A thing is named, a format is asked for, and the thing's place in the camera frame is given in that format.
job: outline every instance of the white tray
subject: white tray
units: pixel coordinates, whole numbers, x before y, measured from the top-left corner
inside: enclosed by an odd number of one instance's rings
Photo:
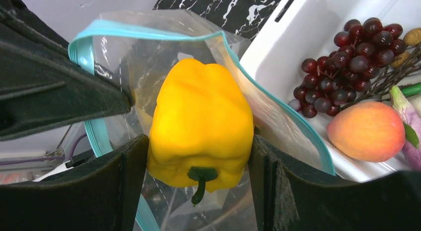
[[[305,75],[300,70],[301,62],[336,50],[333,37],[349,19],[364,22],[378,17],[383,24],[401,24],[405,34],[421,27],[420,4],[421,0],[282,0],[242,57],[241,64],[268,92],[288,102]],[[276,22],[282,11],[283,16]],[[363,182],[409,169],[402,154],[381,163],[343,155],[327,139],[325,128],[330,120],[323,115],[308,119],[325,139],[338,175]]]

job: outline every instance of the eggplant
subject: eggplant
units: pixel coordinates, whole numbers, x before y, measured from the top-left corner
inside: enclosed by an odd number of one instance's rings
[[[406,141],[402,153],[412,170],[421,171],[421,118],[398,86],[393,86],[389,94],[392,107],[398,112],[405,126]]]

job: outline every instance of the grape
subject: grape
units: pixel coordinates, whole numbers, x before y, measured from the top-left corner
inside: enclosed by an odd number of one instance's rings
[[[288,102],[288,106],[297,112],[301,110],[301,103],[298,99],[293,99],[290,102]]]
[[[373,37],[383,29],[383,25],[377,18],[368,19],[362,26],[364,28],[364,35],[369,38]]]
[[[364,56],[356,56],[350,61],[350,70],[353,73],[361,73],[368,69],[370,61]]]
[[[358,40],[355,41],[355,46],[358,46],[361,43],[369,42],[369,41],[370,41],[369,39],[361,37],[361,38],[359,38]]]
[[[341,107],[338,105],[332,105],[330,109],[326,112],[327,115],[335,117],[341,111]]]
[[[332,51],[332,52],[329,54],[329,58],[332,58],[332,57],[336,54],[336,52],[338,52],[338,51]]]
[[[307,94],[307,89],[304,88],[303,86],[298,86],[294,89],[294,98],[300,100],[300,101],[305,101],[305,95]]]
[[[307,94],[305,95],[305,101],[309,104],[313,104],[314,101],[320,98],[321,96],[322,94],[319,91],[311,90],[311,91],[308,91]]]
[[[356,99],[356,91],[353,88],[346,87],[344,90],[347,92],[348,99],[347,102],[352,102]]]
[[[380,69],[376,66],[370,65],[368,69],[362,73],[362,77],[365,80],[376,78],[380,73]]]
[[[398,56],[405,52],[405,50],[407,49],[407,44],[401,39],[396,39],[392,41],[392,44],[390,44],[389,49],[393,51],[393,55]]]
[[[306,118],[314,118],[317,115],[317,110],[314,108],[313,104],[305,106],[301,112]]]
[[[333,87],[334,89],[338,89],[339,87],[343,87],[347,85],[349,81],[341,76],[339,73],[333,78]]]
[[[351,39],[355,41],[355,40],[358,40],[358,39],[360,39],[362,37],[363,30],[364,30],[364,27],[363,26],[361,26],[361,25],[354,25],[354,26],[352,26],[348,30],[348,32],[351,35]]]
[[[395,39],[399,38],[404,31],[402,26],[396,23],[385,26],[383,30],[390,32],[390,34],[392,34],[393,38]]]
[[[392,50],[386,49],[374,53],[371,58],[377,67],[383,68],[392,63],[395,56],[393,55]]]
[[[390,45],[393,41],[393,36],[388,31],[380,31],[373,36],[373,43],[376,46],[384,47]]]
[[[365,20],[365,22],[364,22],[364,23],[366,23],[366,22],[368,22],[368,21],[370,21],[370,20],[380,21],[380,19],[379,19],[379,18],[377,18],[377,17],[370,17],[369,19]]]
[[[361,22],[357,19],[351,19],[345,23],[344,31],[349,31],[349,29],[354,25],[361,25]]]
[[[357,78],[358,78],[358,75],[357,74],[354,74],[354,73],[352,73],[351,71],[349,71],[349,70],[345,70],[344,72],[343,72],[343,75],[344,75],[344,77],[347,79],[347,80],[349,80],[349,81],[355,81]]]
[[[352,45],[346,45],[342,46],[338,49],[338,52],[345,52],[348,54],[349,57],[352,57],[354,55],[355,47]]]
[[[346,46],[351,44],[351,34],[347,31],[338,32],[333,38],[333,42],[338,47]]]
[[[336,70],[335,65],[333,64],[332,58],[328,58],[325,62],[325,70],[329,73],[332,73]]]
[[[321,57],[319,57],[318,59],[317,59],[317,66],[319,67],[319,69],[321,70],[321,71],[325,71],[325,64],[326,64],[326,60],[328,59],[329,57],[327,57],[327,56],[321,56]]]
[[[329,94],[330,100],[334,105],[342,105],[348,100],[348,93],[344,89],[337,89]]]
[[[324,92],[330,92],[332,90],[334,90],[334,82],[331,78],[329,77],[324,77],[320,82],[319,82],[319,89],[321,91]]]
[[[332,102],[326,97],[320,97],[314,101],[314,108],[319,113],[326,113],[332,107]]]
[[[354,81],[354,83],[352,84],[352,87],[357,91],[357,92],[366,92],[370,89],[371,87],[371,81],[369,80],[363,80],[363,79],[357,79],[356,81]]]
[[[300,105],[301,105],[301,110],[303,109],[303,107],[307,106],[309,103],[307,103],[306,101],[300,101]]]
[[[303,84],[306,88],[315,88],[319,83],[319,76],[315,74],[308,74],[303,79]]]
[[[332,63],[335,68],[343,68],[348,65],[348,62],[350,61],[350,57],[346,52],[337,52],[332,57]]]
[[[305,73],[314,74],[317,73],[317,62],[315,59],[308,58],[301,64],[301,70]]]
[[[376,51],[373,44],[369,42],[363,42],[359,44],[355,49],[355,54],[359,56],[370,57]]]

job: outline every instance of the ziplock bag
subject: ziplock bag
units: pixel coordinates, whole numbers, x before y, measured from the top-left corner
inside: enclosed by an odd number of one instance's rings
[[[327,148],[305,119],[260,87],[241,67],[239,58],[249,45],[249,40],[187,10],[101,14],[70,43],[69,57],[89,73],[130,91],[136,103],[128,114],[85,122],[96,156],[140,133],[149,134],[166,75],[179,60],[190,57],[230,70],[252,108],[259,133],[268,141],[335,174]],[[143,231],[257,229],[247,171],[237,187],[206,193],[193,208],[190,198],[195,188],[169,187],[147,174],[137,212]]]

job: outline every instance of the grape bunch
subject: grape bunch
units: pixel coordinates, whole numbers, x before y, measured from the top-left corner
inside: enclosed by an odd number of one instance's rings
[[[363,24],[349,20],[333,39],[337,50],[302,62],[301,70],[307,75],[294,89],[295,99],[288,105],[306,118],[318,113],[336,116],[342,105],[357,98],[358,92],[370,89],[371,80],[378,77],[381,68],[405,52],[407,45],[399,39],[402,32],[401,25],[383,26],[375,17]]]

